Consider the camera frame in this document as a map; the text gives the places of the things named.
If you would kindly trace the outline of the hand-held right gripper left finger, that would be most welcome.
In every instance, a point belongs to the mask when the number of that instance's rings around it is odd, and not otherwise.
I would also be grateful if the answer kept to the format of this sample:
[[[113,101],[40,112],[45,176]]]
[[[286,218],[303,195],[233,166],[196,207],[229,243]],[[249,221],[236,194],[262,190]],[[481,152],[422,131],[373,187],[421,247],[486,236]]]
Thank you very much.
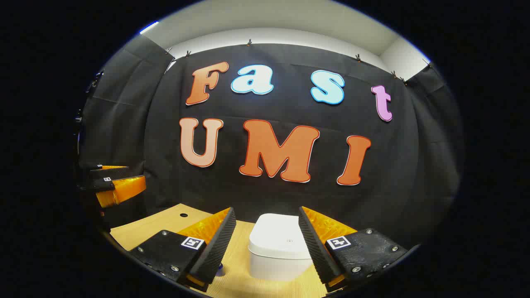
[[[171,281],[206,292],[235,227],[235,211],[229,207],[179,232],[160,230],[129,253]]]

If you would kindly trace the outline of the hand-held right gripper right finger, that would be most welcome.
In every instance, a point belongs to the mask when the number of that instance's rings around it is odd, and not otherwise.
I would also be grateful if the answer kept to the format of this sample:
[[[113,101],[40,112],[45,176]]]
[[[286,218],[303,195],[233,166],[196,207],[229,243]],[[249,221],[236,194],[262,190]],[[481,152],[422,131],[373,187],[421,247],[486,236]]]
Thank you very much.
[[[328,293],[354,290],[409,256],[409,250],[373,228],[355,230],[301,206],[299,227]]]

